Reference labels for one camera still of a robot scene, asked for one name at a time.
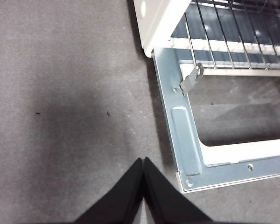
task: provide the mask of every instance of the screw hole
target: screw hole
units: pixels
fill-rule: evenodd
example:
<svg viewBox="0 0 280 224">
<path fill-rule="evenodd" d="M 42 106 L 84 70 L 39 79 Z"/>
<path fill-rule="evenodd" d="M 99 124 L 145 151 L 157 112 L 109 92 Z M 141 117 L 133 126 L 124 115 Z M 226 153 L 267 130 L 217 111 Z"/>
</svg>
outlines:
<svg viewBox="0 0 280 224">
<path fill-rule="evenodd" d="M 252 164 L 248 164 L 248 170 L 253 171 L 253 165 Z"/>
<path fill-rule="evenodd" d="M 193 183 L 192 183 L 192 179 L 191 179 L 191 178 L 188 178 L 188 179 L 186 180 L 186 182 L 187 182 L 187 186 L 188 186 L 188 187 L 192 187 L 192 186 L 193 186 Z"/>
</svg>

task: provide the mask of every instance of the white panel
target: white panel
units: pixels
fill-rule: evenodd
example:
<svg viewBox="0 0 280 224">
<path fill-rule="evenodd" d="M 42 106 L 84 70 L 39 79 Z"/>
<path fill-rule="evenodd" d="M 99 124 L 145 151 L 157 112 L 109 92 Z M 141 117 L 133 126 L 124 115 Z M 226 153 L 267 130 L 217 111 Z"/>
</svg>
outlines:
<svg viewBox="0 0 280 224">
<path fill-rule="evenodd" d="M 191 0 L 134 0 L 141 45 L 147 57 L 168 40 Z"/>
<path fill-rule="evenodd" d="M 200 142 L 200 148 L 206 165 L 238 163 L 280 156 L 280 139 L 211 147 Z"/>
</svg>

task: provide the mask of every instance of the metal bracket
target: metal bracket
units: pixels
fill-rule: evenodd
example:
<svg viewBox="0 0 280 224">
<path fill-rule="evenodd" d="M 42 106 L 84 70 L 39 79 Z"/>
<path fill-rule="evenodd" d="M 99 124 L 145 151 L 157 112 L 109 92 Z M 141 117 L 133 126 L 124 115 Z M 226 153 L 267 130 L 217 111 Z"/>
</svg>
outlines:
<svg viewBox="0 0 280 224">
<path fill-rule="evenodd" d="M 196 66 L 193 64 L 180 64 L 180 69 L 183 77 L 180 88 L 182 94 L 186 95 L 203 76 L 204 68 L 201 63 L 197 63 Z"/>
</svg>

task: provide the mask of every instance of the wire rack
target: wire rack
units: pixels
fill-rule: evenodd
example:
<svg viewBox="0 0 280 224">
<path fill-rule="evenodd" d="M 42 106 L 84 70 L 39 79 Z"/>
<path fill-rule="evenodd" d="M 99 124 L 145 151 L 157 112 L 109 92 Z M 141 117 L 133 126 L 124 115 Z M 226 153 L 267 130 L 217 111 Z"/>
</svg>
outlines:
<svg viewBox="0 0 280 224">
<path fill-rule="evenodd" d="M 280 76 L 280 1 L 193 0 L 166 47 L 190 50 L 206 75 Z"/>
</svg>

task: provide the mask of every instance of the metal frame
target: metal frame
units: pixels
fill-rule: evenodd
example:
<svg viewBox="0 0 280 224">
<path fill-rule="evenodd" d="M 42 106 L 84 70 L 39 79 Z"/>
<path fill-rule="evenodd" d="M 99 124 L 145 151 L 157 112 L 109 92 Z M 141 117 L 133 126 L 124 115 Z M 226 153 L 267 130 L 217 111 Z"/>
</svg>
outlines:
<svg viewBox="0 0 280 224">
<path fill-rule="evenodd" d="M 155 48 L 153 56 L 181 191 L 187 193 L 280 176 L 280 156 L 205 164 L 189 97 L 183 96 L 179 89 L 182 74 L 177 51 Z"/>
<path fill-rule="evenodd" d="M 232 75 L 246 75 L 248 73 L 249 76 L 259 76 L 258 72 L 247 72 L 247 69 L 265 69 L 268 70 L 266 72 L 260 72 L 262 76 L 280 76 L 280 72 L 276 72 L 276 70 L 280 70 L 280 46 L 277 46 L 274 42 L 271 32 L 263 18 L 263 14 L 273 16 L 278 28 L 280 30 L 280 23 L 278 21 L 277 16 L 280 16 L 280 8 L 277 6 L 272 6 L 271 3 L 264 3 L 262 6 L 259 5 L 257 1 L 250 2 L 247 5 L 246 0 L 238 0 L 237 2 L 234 1 L 218 1 L 218 0 L 193 0 L 189 7 L 194 7 L 196 5 L 200 17 L 200 22 L 203 27 L 203 32 L 205 35 L 205 39 L 192 39 L 191 37 L 191 27 L 189 26 L 189 20 L 187 18 L 187 14 L 185 13 L 185 28 L 187 31 L 188 40 L 185 38 L 171 38 L 170 41 L 160 42 L 158 47 L 165 47 L 165 48 L 177 48 L 177 49 L 191 49 L 192 60 L 188 63 L 193 63 L 196 65 L 197 58 L 195 56 L 194 50 L 206 50 L 209 51 L 211 55 L 210 61 L 201 62 L 203 66 L 206 68 L 214 68 L 213 71 L 206 70 L 206 74 L 208 75 L 228 75 L 230 72 Z M 220 32 L 222 33 L 223 41 L 218 40 L 210 40 L 208 31 L 204 24 L 203 15 L 200 9 L 200 5 L 213 7 L 216 12 L 216 17 L 219 23 Z M 238 40 L 239 42 L 230 42 L 226 38 L 226 31 L 223 28 L 221 23 L 220 15 L 217 11 L 217 7 L 223 7 L 226 10 L 229 10 L 232 15 L 232 19 L 234 21 L 237 33 L 238 33 Z M 252 28 L 253 37 L 255 43 L 245 42 L 243 38 L 242 31 L 239 27 L 237 17 L 234 11 L 243 11 L 249 21 L 250 27 Z M 259 41 L 257 30 L 253 25 L 252 19 L 250 14 L 254 13 L 255 15 L 259 16 L 261 20 L 262 27 L 265 29 L 266 36 L 268 38 L 269 44 L 263 44 Z M 228 61 L 216 61 L 214 57 L 214 51 L 221 51 L 227 52 L 230 62 Z M 237 62 L 234 61 L 231 52 L 233 53 L 244 53 L 246 57 L 246 62 Z M 249 54 L 258 54 L 262 62 L 252 62 L 250 59 Z M 274 56 L 277 63 L 269 63 L 265 55 Z M 230 68 L 230 69 L 238 69 L 237 71 L 224 71 L 224 70 L 217 70 L 221 68 Z"/>
</svg>

